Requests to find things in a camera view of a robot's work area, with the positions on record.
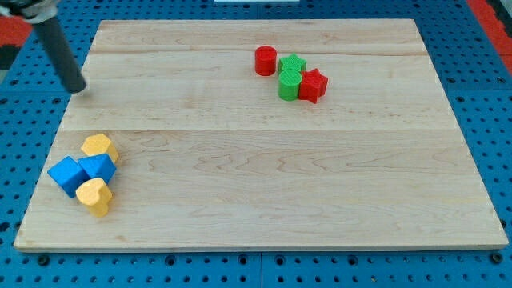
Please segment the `silver rod mount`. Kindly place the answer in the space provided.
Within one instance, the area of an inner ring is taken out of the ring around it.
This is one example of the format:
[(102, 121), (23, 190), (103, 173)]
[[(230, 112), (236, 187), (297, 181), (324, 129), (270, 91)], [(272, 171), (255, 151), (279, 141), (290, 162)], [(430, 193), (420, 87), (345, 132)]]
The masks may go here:
[(27, 23), (42, 23), (58, 14), (60, 0), (1, 0), (1, 15), (20, 17)]

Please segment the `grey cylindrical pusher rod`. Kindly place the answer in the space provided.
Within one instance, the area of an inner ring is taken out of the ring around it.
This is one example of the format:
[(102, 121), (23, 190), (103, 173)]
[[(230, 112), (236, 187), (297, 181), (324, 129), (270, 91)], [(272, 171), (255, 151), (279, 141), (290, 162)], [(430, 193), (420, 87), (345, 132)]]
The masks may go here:
[(72, 94), (83, 91), (86, 88), (86, 80), (58, 19), (56, 17), (49, 18), (41, 23), (33, 24), (33, 28), (64, 89)]

